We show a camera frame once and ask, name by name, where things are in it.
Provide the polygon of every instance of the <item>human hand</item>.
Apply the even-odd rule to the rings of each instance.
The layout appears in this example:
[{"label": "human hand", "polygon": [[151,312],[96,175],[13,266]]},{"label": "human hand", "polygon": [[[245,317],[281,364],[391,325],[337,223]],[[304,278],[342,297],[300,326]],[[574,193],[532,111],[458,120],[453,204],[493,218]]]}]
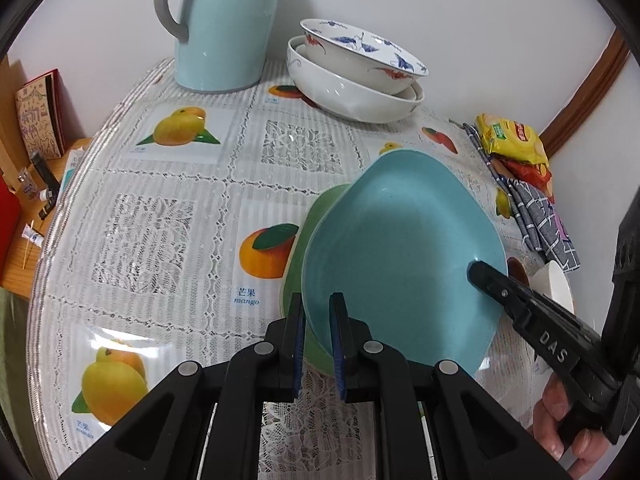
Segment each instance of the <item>human hand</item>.
[{"label": "human hand", "polygon": [[[557,374],[552,374],[545,391],[533,408],[533,436],[540,446],[556,460],[564,453],[558,435],[558,424],[569,413],[569,399],[564,384]],[[575,437],[571,449],[576,461],[569,468],[571,478],[578,479],[602,458],[609,448],[609,441],[601,431],[582,430]]]}]

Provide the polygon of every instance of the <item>small white bowl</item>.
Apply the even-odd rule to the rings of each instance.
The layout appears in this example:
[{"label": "small white bowl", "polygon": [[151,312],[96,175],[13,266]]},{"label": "small white bowl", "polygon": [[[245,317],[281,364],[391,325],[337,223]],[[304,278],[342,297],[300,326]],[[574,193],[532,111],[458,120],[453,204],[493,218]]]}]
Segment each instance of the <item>small white bowl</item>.
[{"label": "small white bowl", "polygon": [[550,261],[536,272],[529,282],[533,290],[544,294],[546,297],[562,305],[572,314],[575,314],[574,298],[571,294],[569,281],[557,262],[553,260]]},{"label": "small white bowl", "polygon": [[429,74],[404,48],[361,28],[316,19],[300,25],[311,61],[368,88],[394,95]]},{"label": "small white bowl", "polygon": [[363,123],[391,123],[410,115],[424,99],[418,83],[392,96],[329,72],[305,57],[304,42],[304,36],[289,40],[289,75],[304,95],[334,115]]}]

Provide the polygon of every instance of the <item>toothpick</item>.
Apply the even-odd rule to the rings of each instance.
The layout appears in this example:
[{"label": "toothpick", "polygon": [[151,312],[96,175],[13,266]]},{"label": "toothpick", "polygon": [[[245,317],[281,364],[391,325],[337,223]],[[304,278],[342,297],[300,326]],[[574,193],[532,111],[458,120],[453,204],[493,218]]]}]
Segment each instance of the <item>toothpick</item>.
[{"label": "toothpick", "polygon": [[[31,229],[33,229],[33,220],[31,220]],[[27,240],[27,245],[24,248],[24,259],[22,260],[22,269],[24,270],[24,266],[27,264],[27,251],[29,250],[29,240]]]}]

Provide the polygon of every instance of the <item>dish towel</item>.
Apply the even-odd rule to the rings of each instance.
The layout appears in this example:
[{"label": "dish towel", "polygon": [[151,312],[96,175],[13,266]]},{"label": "dish towel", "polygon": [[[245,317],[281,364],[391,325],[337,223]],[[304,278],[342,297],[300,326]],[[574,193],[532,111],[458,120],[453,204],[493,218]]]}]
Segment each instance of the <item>dish towel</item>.
[{"label": "dish towel", "polygon": [[491,157],[482,147],[476,128],[466,123],[463,126],[498,186],[509,197],[511,211],[527,247],[542,253],[547,262],[555,260],[564,272],[578,269],[578,254],[553,204],[540,190],[527,182],[507,178],[495,171]]}]

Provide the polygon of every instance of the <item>green plate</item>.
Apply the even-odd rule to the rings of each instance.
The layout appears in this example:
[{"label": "green plate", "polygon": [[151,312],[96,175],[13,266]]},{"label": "green plate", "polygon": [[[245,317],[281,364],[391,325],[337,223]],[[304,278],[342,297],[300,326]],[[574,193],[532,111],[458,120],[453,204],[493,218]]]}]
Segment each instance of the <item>green plate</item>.
[{"label": "green plate", "polygon": [[[302,291],[302,260],[305,257],[306,246],[316,226],[331,206],[340,198],[350,184],[332,187],[320,195],[306,215],[305,223],[296,236],[295,245],[291,249],[289,261],[284,274],[284,281],[280,289],[280,314],[285,317],[289,313],[291,296]],[[305,361],[307,364],[325,375],[334,374],[334,359],[318,343],[316,336],[307,325],[305,331]]]}]

